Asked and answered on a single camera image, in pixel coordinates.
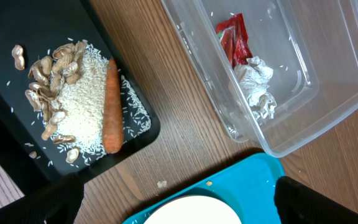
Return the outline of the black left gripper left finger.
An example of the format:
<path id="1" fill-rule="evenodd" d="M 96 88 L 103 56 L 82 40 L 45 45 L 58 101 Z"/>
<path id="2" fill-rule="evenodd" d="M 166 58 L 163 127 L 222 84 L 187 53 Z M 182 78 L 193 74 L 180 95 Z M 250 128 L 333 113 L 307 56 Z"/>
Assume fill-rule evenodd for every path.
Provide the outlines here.
<path id="1" fill-rule="evenodd" d="M 84 198 L 84 183 L 69 174 L 0 208 L 0 223 L 73 223 Z"/>

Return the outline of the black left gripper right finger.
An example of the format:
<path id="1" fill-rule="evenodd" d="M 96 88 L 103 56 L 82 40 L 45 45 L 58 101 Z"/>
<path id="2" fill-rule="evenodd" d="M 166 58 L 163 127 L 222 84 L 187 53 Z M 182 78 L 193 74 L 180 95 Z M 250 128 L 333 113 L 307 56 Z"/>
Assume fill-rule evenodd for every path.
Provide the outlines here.
<path id="1" fill-rule="evenodd" d="M 274 203 L 285 224 L 358 224 L 358 213 L 288 176 L 277 180 Z"/>

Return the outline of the orange carrot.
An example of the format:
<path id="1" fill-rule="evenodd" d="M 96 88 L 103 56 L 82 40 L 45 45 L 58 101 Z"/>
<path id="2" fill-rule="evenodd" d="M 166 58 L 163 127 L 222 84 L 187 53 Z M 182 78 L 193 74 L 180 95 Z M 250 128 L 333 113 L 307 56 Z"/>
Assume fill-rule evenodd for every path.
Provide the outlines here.
<path id="1" fill-rule="evenodd" d="M 121 150 L 124 142 L 120 80 L 116 62 L 108 62 L 105 85 L 102 142 L 109 154 Z"/>

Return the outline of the large white plate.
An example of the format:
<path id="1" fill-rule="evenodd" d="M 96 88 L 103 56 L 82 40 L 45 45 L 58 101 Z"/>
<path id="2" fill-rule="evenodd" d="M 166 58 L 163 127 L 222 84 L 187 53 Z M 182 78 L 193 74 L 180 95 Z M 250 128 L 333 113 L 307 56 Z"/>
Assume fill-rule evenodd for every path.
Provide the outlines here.
<path id="1" fill-rule="evenodd" d="M 241 224 L 237 213 L 223 201 L 202 195 L 173 199 L 154 211 L 145 224 Z"/>

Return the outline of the pile of white rice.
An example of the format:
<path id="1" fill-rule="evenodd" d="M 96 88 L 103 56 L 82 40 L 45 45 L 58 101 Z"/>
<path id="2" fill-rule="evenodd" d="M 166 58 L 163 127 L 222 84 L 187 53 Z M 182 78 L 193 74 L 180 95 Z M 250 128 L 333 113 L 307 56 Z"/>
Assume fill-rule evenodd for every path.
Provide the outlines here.
<path id="1" fill-rule="evenodd" d="M 78 167 L 83 161 L 86 166 L 104 157 L 107 153 L 102 144 L 102 123 L 104 108 L 104 87 L 108 59 L 92 44 L 86 44 L 83 61 L 80 65 L 83 76 L 73 85 L 64 85 L 60 95 L 53 102 L 66 111 L 67 116 L 58 125 L 58 136 L 74 136 L 74 143 L 57 146 L 60 152 L 73 147 L 80 150 L 73 165 Z M 124 75 L 119 75 L 124 142 L 139 137 L 151 128 L 151 117 L 135 92 L 134 86 Z"/>

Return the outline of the pile of peanut shells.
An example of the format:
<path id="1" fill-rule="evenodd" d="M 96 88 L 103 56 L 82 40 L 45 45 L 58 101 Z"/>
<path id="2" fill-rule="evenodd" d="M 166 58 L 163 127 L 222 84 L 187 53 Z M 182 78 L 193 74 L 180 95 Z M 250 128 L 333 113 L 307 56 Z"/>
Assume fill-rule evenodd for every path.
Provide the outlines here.
<path id="1" fill-rule="evenodd" d="M 63 143 L 74 143 L 74 136 L 58 136 L 51 139 L 57 132 L 58 125 L 67 116 L 66 111 L 54 105 L 54 101 L 60 95 L 64 85 L 75 84 L 82 76 L 80 65 L 83 61 L 86 42 L 68 43 L 55 49 L 52 54 L 40 58 L 29 68 L 29 78 L 33 82 L 29 83 L 25 91 L 25 97 L 29 101 L 37 118 L 42 125 L 40 138 L 43 141 L 51 141 L 57 146 Z M 78 158 L 80 150 L 73 147 L 66 154 L 64 161 L 69 166 L 73 165 Z"/>

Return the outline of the white tissue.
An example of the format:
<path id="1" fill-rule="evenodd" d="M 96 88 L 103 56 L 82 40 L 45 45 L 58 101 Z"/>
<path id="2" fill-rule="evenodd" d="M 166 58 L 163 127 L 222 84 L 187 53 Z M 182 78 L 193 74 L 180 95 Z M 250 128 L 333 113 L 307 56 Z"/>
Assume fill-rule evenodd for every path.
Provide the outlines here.
<path id="1" fill-rule="evenodd" d="M 234 67 L 239 87 L 256 119 L 273 119 L 277 102 L 268 92 L 273 69 L 258 56 L 247 58 L 246 61 L 246 65 Z"/>

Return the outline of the red snack wrapper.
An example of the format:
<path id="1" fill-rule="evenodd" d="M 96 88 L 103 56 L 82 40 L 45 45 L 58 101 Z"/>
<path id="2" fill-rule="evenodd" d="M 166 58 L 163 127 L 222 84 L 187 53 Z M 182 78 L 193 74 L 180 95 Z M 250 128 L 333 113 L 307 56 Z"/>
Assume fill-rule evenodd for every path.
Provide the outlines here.
<path id="1" fill-rule="evenodd" d="M 231 67 L 248 64 L 247 59 L 252 58 L 252 53 L 242 13 L 220 22 L 215 31 Z"/>

